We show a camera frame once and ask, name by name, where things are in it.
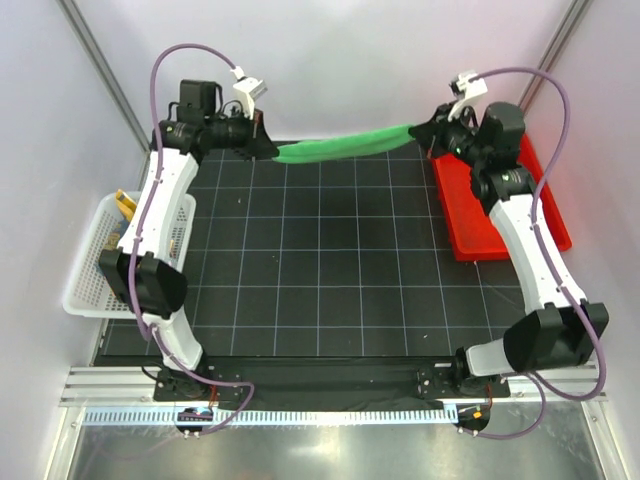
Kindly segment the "green microfiber towel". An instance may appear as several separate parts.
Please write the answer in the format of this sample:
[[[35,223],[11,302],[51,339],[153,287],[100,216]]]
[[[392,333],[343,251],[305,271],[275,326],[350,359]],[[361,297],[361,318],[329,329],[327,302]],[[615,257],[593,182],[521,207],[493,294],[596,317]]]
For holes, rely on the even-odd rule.
[[[279,147],[279,153],[273,161],[283,164],[307,164],[329,160],[384,153],[410,143],[410,125],[397,125],[364,133],[328,138],[306,140]]]

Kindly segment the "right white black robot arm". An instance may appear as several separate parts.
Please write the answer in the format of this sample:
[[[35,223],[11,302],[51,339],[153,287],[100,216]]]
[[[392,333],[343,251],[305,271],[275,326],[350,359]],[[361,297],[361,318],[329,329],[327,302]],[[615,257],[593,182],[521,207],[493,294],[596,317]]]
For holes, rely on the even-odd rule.
[[[499,340],[462,350],[462,364],[450,372],[452,388],[473,396],[487,377],[531,374],[598,362],[594,389],[604,387],[606,364],[600,338],[609,323],[604,304],[588,300],[568,271],[547,226],[538,185],[519,161],[525,134],[522,111],[505,102],[490,104],[481,122],[465,107],[443,104],[409,135],[434,157],[451,154],[471,169],[470,189],[499,233],[517,275],[525,315]]]

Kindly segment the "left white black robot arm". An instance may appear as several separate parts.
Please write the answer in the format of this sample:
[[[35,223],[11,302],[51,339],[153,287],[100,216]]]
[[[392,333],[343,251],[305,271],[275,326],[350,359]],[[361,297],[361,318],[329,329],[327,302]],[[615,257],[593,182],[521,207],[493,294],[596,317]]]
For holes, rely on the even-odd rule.
[[[256,107],[266,91],[264,81],[243,76],[233,90],[235,100],[224,102],[216,82],[181,82],[178,101],[153,129],[149,170],[127,230],[98,261],[143,337],[161,350],[162,368],[155,378],[159,399],[201,400],[213,388],[207,355],[184,307],[188,281],[171,257],[171,232],[187,190],[213,150],[235,149],[248,160],[279,153]]]

